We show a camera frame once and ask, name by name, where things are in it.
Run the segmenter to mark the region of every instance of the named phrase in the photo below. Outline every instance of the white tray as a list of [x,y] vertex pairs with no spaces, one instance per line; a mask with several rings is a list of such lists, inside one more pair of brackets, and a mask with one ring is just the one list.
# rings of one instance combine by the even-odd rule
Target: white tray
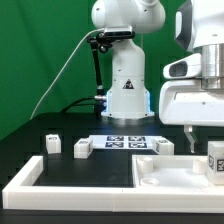
[[[206,156],[146,156],[132,157],[133,180],[135,187],[174,187],[174,188],[208,188],[214,187],[206,176],[193,171],[193,161],[207,162]],[[150,168],[145,164],[152,163]]]
[[[176,181],[178,186],[174,186],[173,181],[164,181],[163,185],[139,187],[137,183],[141,176],[136,170],[136,158],[133,156],[132,161],[133,177],[136,183],[134,188],[43,187],[32,186],[43,170],[43,157],[34,156],[4,188],[3,208],[224,213],[224,187],[201,186],[200,184],[204,182],[203,178],[203,181],[199,181],[200,183],[196,185],[185,186],[180,181]],[[194,159],[194,157],[155,156],[155,160],[158,158],[161,170],[162,165],[165,168],[170,168],[168,165],[172,165],[171,168],[173,166],[177,169],[185,167],[190,170],[189,164]]]

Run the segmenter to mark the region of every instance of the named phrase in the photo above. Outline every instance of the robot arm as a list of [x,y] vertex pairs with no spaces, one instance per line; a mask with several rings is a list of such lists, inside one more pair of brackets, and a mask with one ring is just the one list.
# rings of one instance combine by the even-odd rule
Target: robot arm
[[159,0],[97,0],[92,9],[97,28],[132,26],[136,33],[159,30],[165,11]]
[[154,115],[144,86],[145,55],[131,40],[134,33],[159,30],[165,11],[159,0],[98,0],[92,9],[101,38],[112,40],[112,87],[107,93],[104,120],[138,124]]
[[159,116],[165,124],[224,126],[224,8],[222,0],[187,0],[176,14],[177,43],[191,56],[165,66]]

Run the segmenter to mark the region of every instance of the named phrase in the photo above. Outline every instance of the green wall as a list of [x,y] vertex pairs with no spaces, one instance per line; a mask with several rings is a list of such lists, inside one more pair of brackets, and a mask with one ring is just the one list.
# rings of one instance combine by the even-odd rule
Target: green wall
[[[46,89],[81,38],[93,30],[95,0],[0,1],[0,139],[27,122]],[[186,53],[174,42],[176,9],[184,0],[161,0],[166,10],[164,27],[144,35],[146,88],[152,109],[158,112],[164,65]],[[111,85],[111,54],[101,55],[105,87]],[[58,112],[76,99],[95,94],[92,55],[83,44],[41,104],[37,114]],[[77,109],[91,112],[91,108]]]

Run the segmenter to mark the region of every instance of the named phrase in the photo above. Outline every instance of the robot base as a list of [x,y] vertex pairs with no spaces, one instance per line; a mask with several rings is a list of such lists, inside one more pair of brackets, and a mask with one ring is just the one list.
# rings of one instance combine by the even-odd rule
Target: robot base
[[126,118],[115,118],[110,116],[101,116],[102,121],[105,123],[112,123],[120,126],[135,126],[150,123],[154,120],[154,112],[148,113],[147,117],[138,119],[126,119]]

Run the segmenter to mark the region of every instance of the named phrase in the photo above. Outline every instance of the small white cube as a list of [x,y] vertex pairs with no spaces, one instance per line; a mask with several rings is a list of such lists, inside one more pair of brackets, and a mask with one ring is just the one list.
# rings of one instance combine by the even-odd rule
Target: small white cube
[[93,151],[93,140],[90,138],[81,138],[74,145],[74,158],[87,159]]
[[153,137],[152,149],[159,155],[174,155],[174,144],[164,137]]
[[58,135],[46,135],[46,148],[48,154],[61,153],[61,140]]
[[224,185],[224,141],[208,142],[207,178],[213,184]]

